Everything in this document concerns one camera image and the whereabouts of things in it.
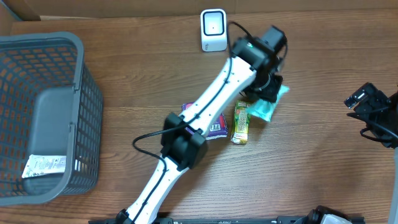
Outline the purple sanitary pad pack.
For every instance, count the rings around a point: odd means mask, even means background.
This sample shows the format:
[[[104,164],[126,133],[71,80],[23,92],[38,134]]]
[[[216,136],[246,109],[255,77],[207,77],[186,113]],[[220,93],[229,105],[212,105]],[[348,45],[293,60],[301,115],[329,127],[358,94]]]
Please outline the purple sanitary pad pack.
[[[184,103],[182,105],[182,111],[187,110],[193,102]],[[185,128],[190,134],[193,134],[193,131],[190,128]],[[215,122],[209,128],[209,133],[206,137],[206,140],[213,140],[218,138],[226,138],[228,136],[228,125],[223,113],[221,113]]]

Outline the grey plastic shopping basket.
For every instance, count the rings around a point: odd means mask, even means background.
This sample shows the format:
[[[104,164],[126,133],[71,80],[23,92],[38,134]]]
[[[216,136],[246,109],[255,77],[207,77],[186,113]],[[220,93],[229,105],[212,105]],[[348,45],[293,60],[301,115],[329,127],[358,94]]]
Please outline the grey plastic shopping basket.
[[[1,205],[83,194],[98,181],[103,94],[70,32],[1,37]],[[30,155],[64,173],[22,178]]]

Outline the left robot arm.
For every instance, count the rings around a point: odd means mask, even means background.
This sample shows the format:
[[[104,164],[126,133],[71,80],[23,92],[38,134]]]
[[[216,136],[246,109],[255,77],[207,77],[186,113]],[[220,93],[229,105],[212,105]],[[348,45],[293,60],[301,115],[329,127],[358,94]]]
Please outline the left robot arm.
[[[247,33],[228,43],[229,57],[213,83],[191,107],[176,115],[170,113],[161,131],[135,138],[159,135],[162,149],[159,163],[138,199],[116,216],[116,223],[154,223],[159,208],[176,181],[193,169],[207,152],[206,137],[212,124],[241,93],[255,100],[276,102],[283,78],[278,75],[287,51],[285,33],[271,26],[261,37]]]

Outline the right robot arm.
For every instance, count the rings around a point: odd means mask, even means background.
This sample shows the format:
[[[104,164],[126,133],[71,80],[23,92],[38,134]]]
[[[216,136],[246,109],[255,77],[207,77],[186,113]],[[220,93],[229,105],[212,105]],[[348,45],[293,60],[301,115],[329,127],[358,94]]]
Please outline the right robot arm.
[[[353,111],[347,116],[366,123],[360,135],[394,150],[397,163],[397,93],[386,96],[372,83],[365,83],[344,104]]]

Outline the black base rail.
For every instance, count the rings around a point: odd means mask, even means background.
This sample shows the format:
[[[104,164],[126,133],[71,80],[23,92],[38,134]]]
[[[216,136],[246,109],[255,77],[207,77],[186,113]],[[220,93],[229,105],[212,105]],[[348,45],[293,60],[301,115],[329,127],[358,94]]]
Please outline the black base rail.
[[[298,216],[279,216],[277,218],[244,218],[244,219],[179,219],[157,218],[155,224],[293,224],[300,218]],[[116,219],[91,220],[89,224],[113,224]],[[355,217],[353,224],[365,224],[364,217]]]

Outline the white cosmetic tube gold cap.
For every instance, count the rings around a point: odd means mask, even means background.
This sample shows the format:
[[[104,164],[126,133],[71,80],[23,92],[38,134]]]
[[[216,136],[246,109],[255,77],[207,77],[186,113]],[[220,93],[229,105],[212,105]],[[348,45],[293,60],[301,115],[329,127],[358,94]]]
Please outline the white cosmetic tube gold cap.
[[[38,177],[49,174],[64,173],[66,156],[30,155],[24,167],[22,178]]]

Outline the green drink carton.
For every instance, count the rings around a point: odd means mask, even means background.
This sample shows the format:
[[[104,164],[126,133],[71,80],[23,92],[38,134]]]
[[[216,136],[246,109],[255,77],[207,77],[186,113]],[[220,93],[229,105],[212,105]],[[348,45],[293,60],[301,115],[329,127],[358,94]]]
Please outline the green drink carton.
[[[233,131],[231,141],[235,144],[246,144],[248,141],[248,129],[251,115],[247,112],[250,106],[245,101],[238,100],[234,108]]]

